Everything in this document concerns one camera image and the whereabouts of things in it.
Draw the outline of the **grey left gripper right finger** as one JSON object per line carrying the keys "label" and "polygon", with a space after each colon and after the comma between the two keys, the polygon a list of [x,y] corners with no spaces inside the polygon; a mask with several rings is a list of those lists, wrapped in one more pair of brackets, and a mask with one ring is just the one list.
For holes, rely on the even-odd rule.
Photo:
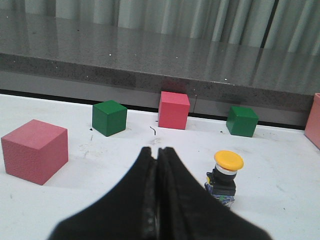
{"label": "grey left gripper right finger", "polygon": [[270,235],[210,196],[171,147],[157,157],[161,240],[269,240]]}

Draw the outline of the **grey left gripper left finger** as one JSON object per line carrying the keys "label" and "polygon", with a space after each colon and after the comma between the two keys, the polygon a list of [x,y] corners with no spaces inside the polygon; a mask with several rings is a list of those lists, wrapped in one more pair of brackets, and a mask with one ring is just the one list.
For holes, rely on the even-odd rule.
{"label": "grey left gripper left finger", "polygon": [[143,147],[126,175],[102,198],[61,221],[50,240],[155,240],[156,168]]}

